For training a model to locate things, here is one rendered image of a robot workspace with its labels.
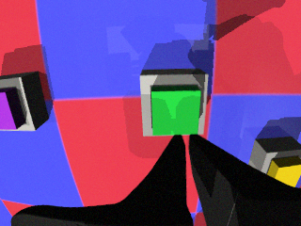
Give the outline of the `green button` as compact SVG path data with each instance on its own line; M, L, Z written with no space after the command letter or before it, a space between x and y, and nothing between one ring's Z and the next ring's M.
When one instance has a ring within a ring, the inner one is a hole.
M143 137L203 136L207 79L200 68L140 72Z

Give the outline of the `purple button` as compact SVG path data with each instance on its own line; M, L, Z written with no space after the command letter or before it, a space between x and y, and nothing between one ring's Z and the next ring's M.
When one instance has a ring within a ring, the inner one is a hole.
M38 72L0 75L0 131L38 131L48 120Z

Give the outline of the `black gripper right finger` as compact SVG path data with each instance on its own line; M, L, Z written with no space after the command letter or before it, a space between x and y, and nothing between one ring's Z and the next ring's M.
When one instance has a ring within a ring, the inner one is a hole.
M301 226L301 188L291 187L191 135L189 161L207 226Z

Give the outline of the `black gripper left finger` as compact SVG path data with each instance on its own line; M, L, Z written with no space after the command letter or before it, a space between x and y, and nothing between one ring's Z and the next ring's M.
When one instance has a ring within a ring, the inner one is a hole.
M12 215L11 226L193 226L187 206L182 135L174 135L150 173L124 200L84 207L35 204Z

